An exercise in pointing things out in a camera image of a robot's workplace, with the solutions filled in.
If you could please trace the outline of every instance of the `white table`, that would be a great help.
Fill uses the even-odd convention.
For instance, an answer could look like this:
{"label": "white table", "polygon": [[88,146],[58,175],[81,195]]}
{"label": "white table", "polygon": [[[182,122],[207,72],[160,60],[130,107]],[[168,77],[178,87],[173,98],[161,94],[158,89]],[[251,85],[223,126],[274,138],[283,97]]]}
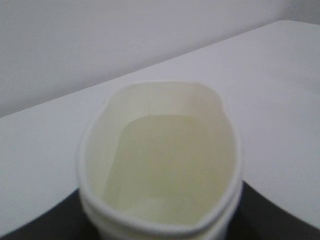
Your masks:
{"label": "white table", "polygon": [[157,79],[217,90],[242,134],[244,179],[320,229],[320,25],[278,21],[0,118],[0,236],[77,188],[77,144],[106,97]]}

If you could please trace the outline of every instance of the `dark surface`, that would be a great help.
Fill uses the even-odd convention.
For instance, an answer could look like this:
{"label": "dark surface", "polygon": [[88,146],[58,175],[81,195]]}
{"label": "dark surface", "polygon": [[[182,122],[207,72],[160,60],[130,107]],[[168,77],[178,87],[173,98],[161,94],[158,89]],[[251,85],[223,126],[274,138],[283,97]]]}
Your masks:
{"label": "dark surface", "polygon": [[[34,221],[2,240],[97,240],[76,190]],[[227,240],[320,240],[320,231],[281,210],[248,184],[232,218]]]}

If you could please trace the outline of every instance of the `white plastic container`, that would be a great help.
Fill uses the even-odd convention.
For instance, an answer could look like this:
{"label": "white plastic container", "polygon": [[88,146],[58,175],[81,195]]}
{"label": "white plastic container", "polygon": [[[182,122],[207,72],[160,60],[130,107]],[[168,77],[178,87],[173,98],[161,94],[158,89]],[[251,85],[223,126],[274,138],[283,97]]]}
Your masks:
{"label": "white plastic container", "polygon": [[[115,165],[122,131],[129,123],[147,116],[192,117],[204,126],[215,154],[212,161],[202,161],[201,157],[189,162],[178,159],[171,165],[155,169],[148,169],[154,166],[152,164],[138,167],[138,164],[132,163],[133,165],[128,166],[130,174],[124,177],[127,182],[118,179],[118,186],[131,184],[129,193],[123,193],[126,204],[131,204],[131,200],[141,201],[143,197],[139,195],[140,192],[144,194],[143,191],[160,197],[173,192],[178,204],[175,201],[176,205],[173,206],[173,201],[166,200],[161,211],[164,215],[173,214],[172,210],[163,206],[172,208],[173,211],[178,209],[174,214],[181,222],[166,222],[167,218],[162,222],[143,219],[127,214],[103,200],[108,181],[114,181],[109,178]],[[83,209],[101,237],[106,240],[222,240],[241,196],[243,182],[239,137],[219,95],[199,83],[143,82],[120,89],[111,96],[90,124],[80,144],[77,158],[77,178]],[[162,178],[162,173],[179,168],[185,169],[185,174],[178,171],[174,177],[163,174]],[[135,177],[131,181],[132,174],[142,175],[148,171],[153,171],[148,178],[144,176],[136,185]],[[159,184],[168,189],[159,187],[157,192]],[[216,190],[218,188],[215,186],[218,185],[222,186],[222,190]],[[158,208],[157,203],[153,203],[151,207]],[[197,210],[199,207],[203,207],[202,212]],[[143,203],[138,209],[153,214],[153,210],[148,210]]]}

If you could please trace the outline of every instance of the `white wall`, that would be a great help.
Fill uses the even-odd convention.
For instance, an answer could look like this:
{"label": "white wall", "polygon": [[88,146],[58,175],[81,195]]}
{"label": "white wall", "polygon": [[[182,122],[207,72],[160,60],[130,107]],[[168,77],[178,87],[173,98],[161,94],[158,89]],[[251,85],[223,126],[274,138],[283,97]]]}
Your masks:
{"label": "white wall", "polygon": [[316,22],[317,2],[1,0],[0,117],[279,19]]}

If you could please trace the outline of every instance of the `plastic cup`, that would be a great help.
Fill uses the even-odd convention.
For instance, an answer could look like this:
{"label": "plastic cup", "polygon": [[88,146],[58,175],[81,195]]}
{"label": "plastic cup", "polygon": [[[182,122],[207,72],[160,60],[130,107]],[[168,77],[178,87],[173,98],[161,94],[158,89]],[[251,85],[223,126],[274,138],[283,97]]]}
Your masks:
{"label": "plastic cup", "polygon": [[[186,169],[194,167],[197,178],[189,179],[187,185],[178,189],[181,195],[177,198],[178,205],[177,201],[172,200],[165,200],[165,204],[161,205],[164,215],[172,214],[172,209],[174,211],[179,208],[176,215],[181,215],[178,217],[183,221],[176,223],[132,216],[103,200],[125,126],[146,116],[166,115],[197,119],[214,139],[212,149],[217,152],[215,160],[208,161],[204,168],[196,168],[196,162],[188,163],[192,166],[182,166],[183,161],[180,163],[181,167],[187,167]],[[101,238],[106,240],[223,240],[242,192],[240,153],[240,141],[234,124],[228,117],[222,99],[211,88],[199,83],[181,81],[151,81],[125,86],[107,100],[89,125],[79,146],[77,179],[83,209],[97,227]],[[221,174],[218,179],[208,171],[215,168],[218,168]],[[177,174],[168,187],[181,181],[181,176]],[[197,184],[199,176],[202,184]],[[154,181],[152,178],[150,175],[149,179],[144,181],[151,183]],[[222,191],[215,192],[217,185],[223,186]],[[124,193],[125,200],[128,204],[131,204],[130,201],[135,204],[136,195],[140,194],[141,189],[152,191],[161,197],[162,192],[160,189],[157,192],[156,186],[143,184],[142,187],[137,184],[133,190]],[[158,202],[155,202],[151,207],[147,207],[142,202],[140,209],[152,215],[154,209],[159,207],[157,204]],[[199,212],[193,211],[199,206],[204,206],[204,212],[196,218],[195,214]]]}

